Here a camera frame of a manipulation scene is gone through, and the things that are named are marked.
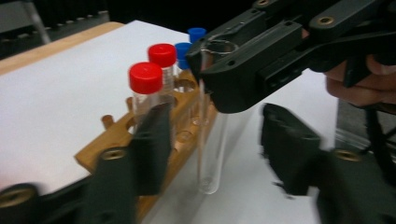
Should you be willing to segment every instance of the screw hole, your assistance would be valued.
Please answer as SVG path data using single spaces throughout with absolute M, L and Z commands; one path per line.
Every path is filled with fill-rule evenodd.
M 35 195 L 32 189 L 14 189 L 0 195 L 0 208 L 24 203 Z
M 344 161 L 360 161 L 361 158 L 354 152 L 351 151 L 346 151 L 346 150 L 341 150 L 337 149 L 335 150 L 335 155 Z
M 333 17 L 322 17 L 322 18 L 318 19 L 319 25 L 329 25 L 329 24 L 332 24 L 333 22 L 334 22 Z
M 257 4 L 260 6 L 268 5 L 271 1 L 270 0 L 261 0 Z
M 235 61 L 234 61 L 234 60 L 229 61 L 229 62 L 227 63 L 228 66 L 233 66 L 234 64 L 235 64 Z
M 102 155 L 102 159 L 105 161 L 117 160 L 125 156 L 125 151 L 121 149 L 114 149 L 105 152 Z

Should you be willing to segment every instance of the white surface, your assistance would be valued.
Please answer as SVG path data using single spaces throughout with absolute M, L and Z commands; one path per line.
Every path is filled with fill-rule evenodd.
M 38 182 L 48 193 L 85 176 L 74 155 L 104 130 L 103 115 L 126 113 L 129 66 L 146 61 L 152 44 L 185 41 L 186 34 L 134 21 L 0 76 L 0 189 Z M 323 75 L 306 71 L 264 102 L 290 109 L 332 147 L 337 103 Z M 313 199 L 288 200 L 272 184 L 259 155 L 261 108 L 231 115 L 218 192 L 196 192 L 194 154 L 144 222 L 316 223 Z

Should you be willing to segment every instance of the red cap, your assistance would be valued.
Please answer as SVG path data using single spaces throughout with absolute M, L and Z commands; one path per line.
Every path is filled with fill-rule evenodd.
M 176 63 L 176 48 L 171 44 L 156 44 L 148 48 L 148 60 L 161 67 L 169 67 Z
M 156 63 L 136 63 L 129 69 L 129 86 L 140 94 L 152 94 L 163 87 L 163 70 Z

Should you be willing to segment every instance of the wooden test tube rack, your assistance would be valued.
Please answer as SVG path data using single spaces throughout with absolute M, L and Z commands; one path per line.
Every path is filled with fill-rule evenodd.
M 175 80 L 174 96 L 176 105 L 171 111 L 171 125 L 176 128 L 176 141 L 174 149 L 169 157 L 163 189 L 171 183 L 178 171 L 183 167 L 191 153 L 197 147 L 198 132 L 201 128 L 198 121 L 199 87 L 192 74 L 182 71 Z M 114 122 L 111 115 L 102 116 L 105 131 L 93 139 L 87 146 L 75 155 L 77 162 L 92 173 L 95 169 L 96 158 L 107 148 L 125 147 L 133 138 L 128 132 L 134 125 L 134 114 L 132 112 L 132 98 L 127 99 L 128 112 Z M 205 133 L 209 133 L 216 115 L 216 108 L 210 104 L 207 109 L 208 123 L 204 127 Z M 157 196 L 141 196 L 138 199 L 137 219 L 140 222 L 155 204 Z

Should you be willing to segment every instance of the finger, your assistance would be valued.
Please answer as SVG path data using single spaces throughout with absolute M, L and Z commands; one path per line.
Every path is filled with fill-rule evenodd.
M 332 70 L 325 72 L 324 75 L 333 80 L 342 82 L 344 80 L 346 66 L 347 66 L 347 62 L 342 62 L 337 66 L 335 66 Z
M 396 91 L 382 91 L 382 103 L 396 105 Z
M 396 65 L 384 65 L 378 63 L 373 55 L 367 56 L 367 67 L 369 70 L 376 75 L 391 75 L 396 73 Z
M 309 36 L 309 32 L 305 29 L 303 29 L 303 33 L 302 33 L 303 39 Z
M 382 72 L 384 74 L 383 69 L 385 65 L 381 65 L 377 63 L 373 56 L 368 57 L 367 59 L 368 66 L 370 64 L 369 69 L 372 72 Z M 328 78 L 333 80 L 342 82 L 344 80 L 344 73 L 346 68 L 346 62 L 342 62 L 339 65 L 335 66 L 334 69 L 325 73 Z M 360 82 L 358 82 L 355 87 L 362 87 L 376 91 L 396 91 L 396 72 L 392 74 L 388 74 L 386 76 L 377 76 L 371 74 L 370 76 L 364 78 Z
M 331 78 L 326 79 L 326 88 L 330 95 L 356 106 L 373 105 L 380 103 L 382 100 L 381 91 L 357 86 L 346 88 L 341 81 Z

